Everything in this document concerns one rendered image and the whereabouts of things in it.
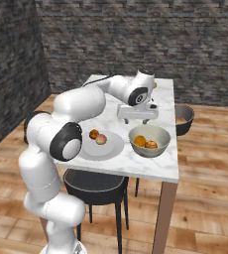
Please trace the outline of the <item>grey round plate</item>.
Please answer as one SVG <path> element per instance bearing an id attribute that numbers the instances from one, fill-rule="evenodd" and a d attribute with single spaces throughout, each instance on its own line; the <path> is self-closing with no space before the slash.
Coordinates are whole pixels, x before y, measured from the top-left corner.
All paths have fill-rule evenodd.
<path id="1" fill-rule="evenodd" d="M 103 145 L 98 145 L 89 137 L 89 133 L 82 135 L 82 147 L 79 157 L 89 161 L 106 161 L 118 156 L 124 149 L 123 139 L 110 131 L 101 131 L 107 138 Z"/>

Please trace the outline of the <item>marble top dining table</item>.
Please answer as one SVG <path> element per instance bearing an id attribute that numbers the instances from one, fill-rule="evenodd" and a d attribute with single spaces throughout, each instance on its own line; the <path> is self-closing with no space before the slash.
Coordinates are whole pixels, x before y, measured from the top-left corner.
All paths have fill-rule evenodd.
<path id="1" fill-rule="evenodd" d="M 127 176 L 140 179 L 162 181 L 160 204 L 155 229 L 152 254 L 164 254 L 176 189 L 179 181 L 177 143 L 175 134 L 175 112 L 173 80 L 156 78 L 157 87 L 153 90 L 153 98 L 159 106 L 159 117 L 152 125 L 165 128 L 171 135 L 171 142 L 166 150 L 156 158 L 143 158 L 137 155 L 129 142 L 130 130 L 139 126 L 141 120 L 130 120 L 125 124 L 117 118 L 119 100 L 107 94 L 107 104 L 103 113 L 93 119 L 80 122 L 83 131 L 93 128 L 118 134 L 124 140 L 124 149 L 117 157 L 107 161 L 86 161 L 82 158 L 63 163 L 57 161 L 61 169 L 73 168 L 112 175 Z"/>

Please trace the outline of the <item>orange round fruit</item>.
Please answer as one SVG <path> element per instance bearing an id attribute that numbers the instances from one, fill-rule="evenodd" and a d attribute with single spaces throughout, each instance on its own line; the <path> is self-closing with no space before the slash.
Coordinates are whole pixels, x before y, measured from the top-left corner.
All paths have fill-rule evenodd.
<path id="1" fill-rule="evenodd" d="M 137 146 L 140 146 L 140 147 L 145 147 L 146 146 L 146 138 L 142 135 L 139 135 L 137 136 L 135 139 L 134 139 L 134 143 L 137 145 Z"/>

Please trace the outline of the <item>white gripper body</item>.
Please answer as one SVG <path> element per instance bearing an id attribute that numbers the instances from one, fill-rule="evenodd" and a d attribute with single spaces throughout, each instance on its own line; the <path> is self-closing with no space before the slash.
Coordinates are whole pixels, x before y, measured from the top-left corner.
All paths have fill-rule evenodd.
<path id="1" fill-rule="evenodd" d="M 117 117 L 120 119 L 157 119 L 159 108 L 154 103 L 142 103 L 137 106 L 119 104 Z"/>

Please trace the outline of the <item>pink yellow peach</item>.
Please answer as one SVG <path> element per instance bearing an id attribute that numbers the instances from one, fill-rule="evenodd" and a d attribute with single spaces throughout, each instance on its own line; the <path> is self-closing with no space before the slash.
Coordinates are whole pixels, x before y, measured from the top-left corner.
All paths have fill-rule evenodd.
<path id="1" fill-rule="evenodd" d="M 107 137 L 104 134 L 99 134 L 96 139 L 95 142 L 98 145 L 104 145 L 107 142 Z"/>

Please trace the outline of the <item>pale green bowl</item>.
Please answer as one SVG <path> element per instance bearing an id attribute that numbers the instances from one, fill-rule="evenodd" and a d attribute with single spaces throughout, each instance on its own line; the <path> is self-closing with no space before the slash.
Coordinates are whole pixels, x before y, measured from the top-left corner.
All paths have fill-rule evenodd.
<path id="1" fill-rule="evenodd" d="M 155 141 L 158 144 L 158 147 L 155 149 L 149 149 L 146 147 L 137 146 L 134 143 L 134 139 L 142 135 L 146 138 L 147 141 Z M 133 150 L 140 156 L 145 158 L 154 158 L 161 155 L 171 141 L 170 133 L 160 126 L 154 125 L 140 125 L 133 128 L 129 132 L 129 141 L 132 145 Z"/>

